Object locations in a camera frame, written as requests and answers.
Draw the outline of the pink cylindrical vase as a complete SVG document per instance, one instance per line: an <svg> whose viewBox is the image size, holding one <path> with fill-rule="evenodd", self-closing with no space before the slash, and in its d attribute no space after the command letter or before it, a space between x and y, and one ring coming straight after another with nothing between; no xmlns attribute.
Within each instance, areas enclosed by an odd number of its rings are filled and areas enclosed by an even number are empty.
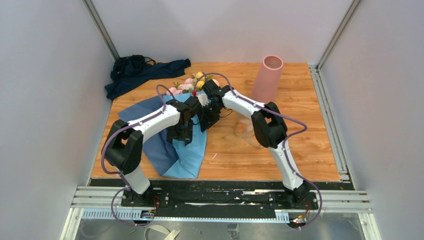
<svg viewBox="0 0 424 240"><path fill-rule="evenodd" d="M283 60L275 55L266 56L259 67L251 91L251 98L257 102L273 102L283 70Z"/></svg>

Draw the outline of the tan ribbon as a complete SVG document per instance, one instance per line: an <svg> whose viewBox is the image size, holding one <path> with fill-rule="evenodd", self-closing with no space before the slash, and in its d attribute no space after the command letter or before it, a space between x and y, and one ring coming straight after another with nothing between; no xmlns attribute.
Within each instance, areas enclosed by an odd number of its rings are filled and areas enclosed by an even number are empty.
<svg viewBox="0 0 424 240"><path fill-rule="evenodd" d="M255 136L253 124L247 118L239 118L233 127L233 133L240 139L257 149L263 148L253 137Z"/></svg>

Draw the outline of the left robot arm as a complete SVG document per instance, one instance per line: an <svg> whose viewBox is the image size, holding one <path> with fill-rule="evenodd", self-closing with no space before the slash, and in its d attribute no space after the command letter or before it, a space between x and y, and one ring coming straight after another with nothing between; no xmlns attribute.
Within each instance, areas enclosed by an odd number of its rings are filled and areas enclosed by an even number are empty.
<svg viewBox="0 0 424 240"><path fill-rule="evenodd" d="M198 177L205 155L207 135L201 128L206 114L197 96L184 95L165 101L162 96L146 100L138 111L115 121L101 152L101 164L117 169L125 193L140 206L155 199L153 187L141 169L142 154L161 176Z"/></svg>

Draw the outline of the blue wrapping paper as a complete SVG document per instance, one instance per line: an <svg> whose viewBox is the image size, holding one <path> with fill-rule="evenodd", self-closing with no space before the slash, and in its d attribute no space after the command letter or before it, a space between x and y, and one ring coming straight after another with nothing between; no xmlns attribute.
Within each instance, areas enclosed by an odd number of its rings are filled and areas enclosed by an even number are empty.
<svg viewBox="0 0 424 240"><path fill-rule="evenodd" d="M121 120L129 122L153 113L163 106L159 96L154 96L120 111ZM167 130L150 137L143 144L143 151L155 170L163 177L196 179L205 156L207 132L199 125L193 126L192 142L167 141Z"/></svg>

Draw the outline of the flower bouquet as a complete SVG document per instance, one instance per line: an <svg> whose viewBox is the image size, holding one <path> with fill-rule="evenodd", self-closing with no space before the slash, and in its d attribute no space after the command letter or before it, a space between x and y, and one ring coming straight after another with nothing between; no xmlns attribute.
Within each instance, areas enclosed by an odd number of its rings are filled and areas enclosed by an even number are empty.
<svg viewBox="0 0 424 240"><path fill-rule="evenodd" d="M184 82L174 82L173 86L166 91L166 95L181 95L186 93L192 93L194 91L199 92L202 90L203 85L206 82L213 81L218 87L220 83L213 78L212 74L204 76L204 72L198 71L193 73L191 77L187 78Z"/></svg>

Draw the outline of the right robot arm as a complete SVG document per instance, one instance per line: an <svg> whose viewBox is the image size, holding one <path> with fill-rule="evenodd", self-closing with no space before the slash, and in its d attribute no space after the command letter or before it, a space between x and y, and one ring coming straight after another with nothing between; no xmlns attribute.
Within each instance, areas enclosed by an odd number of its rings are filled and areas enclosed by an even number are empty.
<svg viewBox="0 0 424 240"><path fill-rule="evenodd" d="M301 207L310 188L299 176L287 140L288 127L277 105L274 102L252 100L231 86L219 87L212 80L204 83L202 91L209 103L198 114L201 131L204 132L218 122L223 108L250 118L257 142L269 150L281 173L286 204L292 209Z"/></svg>

